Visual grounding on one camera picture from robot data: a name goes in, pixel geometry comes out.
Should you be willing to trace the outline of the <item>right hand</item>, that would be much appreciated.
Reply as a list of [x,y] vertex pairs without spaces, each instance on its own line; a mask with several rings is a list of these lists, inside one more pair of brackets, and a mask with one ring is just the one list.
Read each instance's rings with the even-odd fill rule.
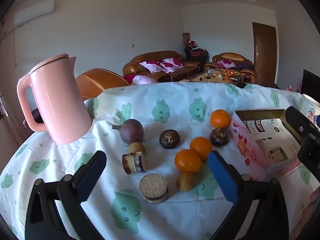
[[310,203],[302,212],[302,216],[301,216],[299,222],[297,223],[296,227],[291,232],[290,239],[296,239],[297,236],[302,231],[303,227],[310,220],[311,215],[312,215],[313,206],[316,202],[318,194],[319,194],[319,187],[317,187],[317,189],[310,195],[310,198],[309,198]]

